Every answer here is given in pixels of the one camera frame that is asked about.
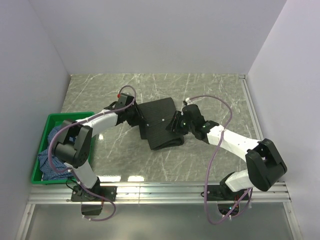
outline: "green basket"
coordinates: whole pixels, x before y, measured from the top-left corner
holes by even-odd
[[[66,119],[70,119],[70,120],[84,119],[84,118],[90,117],[94,114],[95,113],[92,111],[50,114],[46,120],[46,123],[45,123],[45,127],[44,127],[44,131],[42,134],[42,139],[41,139],[38,154],[48,148],[47,137],[54,127],[61,125],[62,122]],[[93,137],[91,140],[90,153],[89,153],[89,157],[88,157],[89,163],[91,162],[90,155],[91,155],[92,148],[94,146],[94,141],[95,141],[95,137]],[[31,177],[31,182],[33,184],[65,184],[66,183],[66,179],[42,181],[42,176],[43,176],[43,173],[40,170],[40,163],[39,163],[38,157],[37,157],[35,160],[35,166],[34,166],[34,169],[32,172],[32,177]]]

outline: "marble table surface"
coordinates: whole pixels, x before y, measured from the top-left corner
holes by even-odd
[[[220,97],[233,111],[228,129],[256,138],[237,74],[74,74],[62,112],[97,113],[116,101],[119,89],[126,84],[136,89],[138,104],[172,97],[178,110],[187,97],[203,94]],[[215,99],[203,98],[193,103],[206,120],[224,124],[229,118],[228,109]],[[139,127],[130,127],[125,122],[97,136],[91,166],[101,181],[204,181],[215,146],[195,139],[191,133],[184,140],[182,146],[150,150],[147,141],[140,139]],[[244,169],[244,161],[220,149],[209,180],[220,181],[227,174]]]

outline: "gray wall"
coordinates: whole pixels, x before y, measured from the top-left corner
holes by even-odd
[[[0,238],[15,237],[48,114],[69,75],[26,0],[0,0]]]
[[[320,2],[289,0],[249,71],[265,137],[276,143],[306,240],[319,239]]]
[[[66,69],[248,73],[286,0],[29,0]]]

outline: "purple cable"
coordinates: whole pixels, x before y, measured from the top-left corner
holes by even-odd
[[[119,108],[119,109],[116,109],[116,110],[107,111],[107,112],[105,112],[104,114],[103,114],[103,113],[99,113],[99,114],[97,114],[97,115],[91,116],[91,117],[89,117],[88,119],[85,119],[85,120],[82,120],[82,121],[74,122],[74,123],[72,123],[72,124],[70,124],[70,125],[67,125],[67,126],[61,128],[61,129],[56,133],[56,135],[54,135],[53,139],[52,139],[51,142],[50,142],[49,148],[48,148],[48,162],[49,162],[50,167],[53,169],[53,171],[55,171],[56,173],[63,173],[63,172],[65,172],[65,171],[67,171],[67,170],[71,170],[74,178],[77,180],[77,182],[80,182],[80,180],[79,180],[78,176],[76,175],[76,173],[75,173],[74,171],[72,171],[72,168],[67,167],[67,168],[65,168],[65,169],[63,169],[63,170],[58,170],[58,169],[54,166],[54,164],[53,164],[53,162],[52,162],[52,149],[53,149],[54,143],[57,141],[58,136],[59,136],[63,131],[65,131],[65,130],[67,130],[67,129],[69,129],[69,128],[72,128],[72,127],[74,127],[74,126],[76,126],[76,125],[84,124],[84,123],[86,123],[86,122],[88,122],[88,121],[94,120],[94,119],[96,119],[96,118],[98,118],[98,117],[100,117],[100,116],[103,116],[103,115],[107,115],[107,114],[111,114],[111,113],[122,112],[122,111],[126,110],[127,108],[129,108],[131,105],[133,105],[133,104],[135,103],[135,100],[136,100],[136,97],[137,97],[137,92],[136,92],[136,90],[135,90],[134,87],[131,86],[131,85],[124,85],[124,86],[119,90],[119,94],[122,92],[122,90],[123,90],[124,88],[131,88],[131,89],[133,90],[133,92],[134,92],[133,100],[132,100],[132,102],[131,102],[129,105],[127,105],[127,106],[125,106],[125,107],[122,107],[122,108]],[[112,212],[112,213],[110,214],[110,216],[108,216],[108,217],[105,217],[105,218],[102,218],[102,219],[94,219],[94,218],[90,218],[90,217],[87,217],[87,216],[86,216],[85,218],[86,218],[86,219],[89,219],[89,220],[91,220],[91,221],[93,221],[93,222],[101,222],[101,221],[105,221],[105,220],[108,220],[108,219],[112,218],[112,216],[116,213],[116,209],[117,209],[117,208],[116,208],[116,205],[115,205],[110,199],[108,199],[108,198],[106,198],[106,197],[104,197],[104,196],[100,196],[100,195],[98,195],[98,194],[95,194],[95,193],[91,192],[91,191],[90,191],[89,189],[87,189],[81,182],[80,182],[80,186],[83,188],[83,190],[85,190],[85,191],[86,191],[87,193],[89,193],[90,195],[92,195],[92,196],[94,196],[94,197],[97,197],[97,198],[100,198],[100,199],[102,199],[102,200],[104,200],[104,201],[106,201],[106,202],[109,202],[109,203],[111,203],[112,206],[113,206],[113,212]]]
[[[189,99],[193,100],[193,99],[198,99],[198,98],[203,98],[203,97],[217,99],[220,102],[222,102],[229,109],[230,117],[226,121],[226,123],[224,125],[222,125],[224,127],[224,129],[226,129],[226,127],[228,126],[228,124],[230,123],[230,121],[231,121],[231,119],[233,117],[233,112],[232,112],[231,107],[224,100],[222,100],[221,98],[219,98],[217,96],[212,96],[212,95],[199,95],[199,96],[190,97]],[[222,131],[219,143],[216,146],[216,148],[215,148],[215,150],[214,150],[214,152],[212,154],[212,157],[211,157],[211,159],[209,161],[209,164],[208,164],[208,167],[207,167],[207,170],[206,170],[206,175],[205,175],[205,182],[204,182],[204,211],[205,211],[206,218],[207,218],[208,222],[210,224],[212,224],[212,225],[218,225],[218,224],[221,224],[223,221],[225,221],[229,217],[229,215],[232,213],[232,211],[237,207],[237,205],[240,203],[240,201],[249,193],[249,191],[251,191],[248,202],[246,203],[246,205],[243,208],[243,210],[241,212],[239,212],[236,216],[241,215],[244,212],[244,210],[246,210],[248,208],[249,202],[251,200],[252,192],[253,192],[252,188],[247,189],[243,193],[243,195],[239,198],[239,200],[233,205],[233,207],[228,211],[228,213],[222,219],[220,219],[217,222],[214,222],[214,221],[211,220],[210,214],[209,214],[209,210],[208,210],[208,203],[207,203],[207,200],[208,200],[208,181],[209,181],[211,165],[212,165],[212,163],[213,163],[213,161],[214,161],[214,159],[215,159],[215,157],[217,155],[217,152],[218,152],[218,150],[219,150],[219,148],[220,148],[220,146],[222,144],[222,141],[224,140],[224,135],[225,135],[225,130]]]

